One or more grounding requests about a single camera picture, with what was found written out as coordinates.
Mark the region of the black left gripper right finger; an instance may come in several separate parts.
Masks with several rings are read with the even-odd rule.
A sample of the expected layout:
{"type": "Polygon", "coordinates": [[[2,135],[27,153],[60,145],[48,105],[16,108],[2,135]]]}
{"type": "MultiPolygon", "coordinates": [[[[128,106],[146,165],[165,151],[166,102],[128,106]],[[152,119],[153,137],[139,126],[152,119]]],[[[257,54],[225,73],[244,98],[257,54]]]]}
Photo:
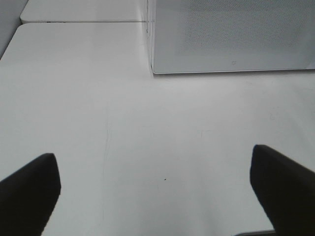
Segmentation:
{"type": "Polygon", "coordinates": [[[255,145],[250,183],[277,235],[315,234],[313,171],[267,145],[255,145]]]}

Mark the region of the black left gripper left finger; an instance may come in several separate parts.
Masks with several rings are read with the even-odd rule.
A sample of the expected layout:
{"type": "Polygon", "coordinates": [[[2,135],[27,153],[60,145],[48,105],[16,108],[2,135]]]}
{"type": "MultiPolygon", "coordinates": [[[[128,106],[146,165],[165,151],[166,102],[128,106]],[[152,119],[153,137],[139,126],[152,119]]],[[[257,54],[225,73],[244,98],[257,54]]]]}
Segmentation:
{"type": "Polygon", "coordinates": [[[0,234],[40,236],[61,193],[56,157],[45,153],[0,182],[0,234]]]}

